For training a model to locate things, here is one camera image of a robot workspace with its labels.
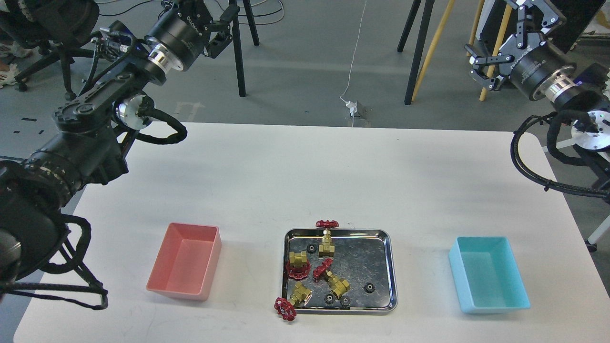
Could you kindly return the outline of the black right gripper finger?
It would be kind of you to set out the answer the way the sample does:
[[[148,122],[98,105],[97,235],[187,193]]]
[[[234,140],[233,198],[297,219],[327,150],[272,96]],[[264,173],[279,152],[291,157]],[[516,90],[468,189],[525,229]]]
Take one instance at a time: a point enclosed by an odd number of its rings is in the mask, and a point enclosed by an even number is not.
[[[498,66],[473,66],[470,76],[487,91],[499,91],[506,82],[506,75]]]
[[[466,52],[471,55],[471,69],[480,72],[484,66],[499,65],[500,72],[512,72],[517,62],[516,57],[506,56],[478,56],[472,45],[465,45]]]

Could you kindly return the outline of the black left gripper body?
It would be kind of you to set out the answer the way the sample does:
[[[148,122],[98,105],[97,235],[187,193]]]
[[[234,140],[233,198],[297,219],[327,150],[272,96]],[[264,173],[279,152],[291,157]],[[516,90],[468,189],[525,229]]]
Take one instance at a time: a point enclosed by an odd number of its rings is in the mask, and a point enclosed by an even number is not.
[[[176,0],[145,37],[148,61],[164,72],[187,71],[204,55],[216,58],[233,41],[231,24],[214,20],[202,0]]]

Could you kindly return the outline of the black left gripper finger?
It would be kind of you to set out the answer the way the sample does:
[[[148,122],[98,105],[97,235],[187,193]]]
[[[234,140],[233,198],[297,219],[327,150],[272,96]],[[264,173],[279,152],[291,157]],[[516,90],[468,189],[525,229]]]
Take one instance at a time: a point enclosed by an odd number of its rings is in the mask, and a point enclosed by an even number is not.
[[[218,22],[222,25],[238,25],[238,14],[240,12],[240,7],[237,5],[229,5],[226,9],[224,9],[222,15],[220,16]]]

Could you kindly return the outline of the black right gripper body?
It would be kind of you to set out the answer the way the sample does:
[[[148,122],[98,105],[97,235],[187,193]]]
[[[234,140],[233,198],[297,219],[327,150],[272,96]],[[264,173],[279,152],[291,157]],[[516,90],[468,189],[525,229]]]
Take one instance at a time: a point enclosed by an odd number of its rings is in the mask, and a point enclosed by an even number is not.
[[[549,0],[508,0],[517,13],[516,32],[499,49],[510,61],[501,64],[499,73],[531,101],[543,97],[555,100],[562,92],[557,82],[567,84],[576,63],[547,38],[566,17]]]

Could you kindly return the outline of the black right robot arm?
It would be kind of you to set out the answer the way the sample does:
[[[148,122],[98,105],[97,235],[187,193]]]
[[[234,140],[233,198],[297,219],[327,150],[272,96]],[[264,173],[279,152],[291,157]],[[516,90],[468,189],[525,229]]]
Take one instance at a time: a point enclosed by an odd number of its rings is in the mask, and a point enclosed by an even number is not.
[[[516,11],[516,31],[498,52],[480,56],[473,46],[471,78],[487,91],[499,91],[511,82],[528,100],[547,98],[555,109],[549,115],[528,117],[514,132],[510,158],[526,178],[562,193],[601,198],[609,201],[609,162],[601,156],[609,150],[609,100],[603,95],[604,81],[593,68],[582,72],[576,81],[572,75],[577,67],[567,61],[546,33],[561,25],[566,18],[548,0],[508,0]],[[519,143],[534,124],[547,123],[546,147],[561,163],[586,166],[598,176],[591,187],[554,182],[532,171],[519,154]]]

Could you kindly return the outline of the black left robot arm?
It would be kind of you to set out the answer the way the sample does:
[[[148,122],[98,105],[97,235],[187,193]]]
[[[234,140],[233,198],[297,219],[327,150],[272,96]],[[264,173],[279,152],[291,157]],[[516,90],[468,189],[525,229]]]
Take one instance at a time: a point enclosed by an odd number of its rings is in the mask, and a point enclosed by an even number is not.
[[[92,293],[100,304],[70,302],[107,308],[108,292],[83,262],[91,226],[61,209],[86,185],[127,173],[135,141],[172,145],[187,137],[143,89],[200,56],[218,56],[233,42],[239,12],[232,0],[215,20],[203,0],[172,0],[144,39],[119,21],[101,29],[97,51],[110,50],[112,64],[55,111],[54,138],[22,162],[1,162],[1,295],[58,300],[53,291]]]

